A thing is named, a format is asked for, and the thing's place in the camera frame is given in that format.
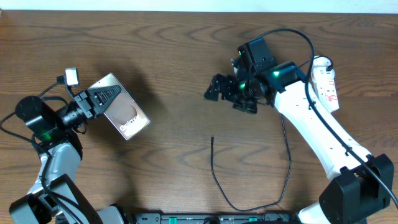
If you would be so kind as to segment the Galaxy smartphone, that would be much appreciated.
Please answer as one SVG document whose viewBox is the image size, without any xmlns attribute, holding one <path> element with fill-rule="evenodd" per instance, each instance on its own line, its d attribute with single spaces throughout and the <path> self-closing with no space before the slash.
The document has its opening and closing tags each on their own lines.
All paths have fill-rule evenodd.
<svg viewBox="0 0 398 224">
<path fill-rule="evenodd" d="M 123 138 L 128 141 L 148 126 L 150 124 L 150 119 L 112 73 L 98 80 L 90 86 L 89 89 L 114 85 L 119 86 L 121 92 L 108 106 L 104 115 L 119 131 Z"/>
</svg>

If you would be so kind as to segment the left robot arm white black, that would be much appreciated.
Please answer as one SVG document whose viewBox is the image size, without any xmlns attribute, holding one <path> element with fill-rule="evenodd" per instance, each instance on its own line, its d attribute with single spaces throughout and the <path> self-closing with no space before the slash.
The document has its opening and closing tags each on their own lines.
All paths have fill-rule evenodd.
<svg viewBox="0 0 398 224">
<path fill-rule="evenodd" d="M 27 195 L 9 207 L 14 223 L 49 223 L 53 218 L 57 223 L 128 222 L 115 204 L 95 210 L 75 185 L 83 158 L 78 128 L 103 114 L 120 92 L 118 85 L 87 89 L 58 111 L 44 96 L 27 96 L 17 104 L 15 114 L 33 131 L 29 142 L 42 165 Z"/>
</svg>

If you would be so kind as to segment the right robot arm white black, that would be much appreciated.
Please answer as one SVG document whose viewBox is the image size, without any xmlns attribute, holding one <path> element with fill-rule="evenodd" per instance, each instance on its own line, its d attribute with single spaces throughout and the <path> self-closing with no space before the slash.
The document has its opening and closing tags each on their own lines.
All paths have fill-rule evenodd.
<svg viewBox="0 0 398 224">
<path fill-rule="evenodd" d="M 318 99 L 308 73 L 293 62 L 277 63 L 262 37 L 238 52 L 234 75 L 215 75 L 204 97 L 230 101 L 250 114 L 264 98 L 306 140 L 330 183 L 315 203 L 296 214 L 299 222 L 359 223 L 397 202 L 392 161 L 384 154 L 373 156 L 342 128 Z"/>
</svg>

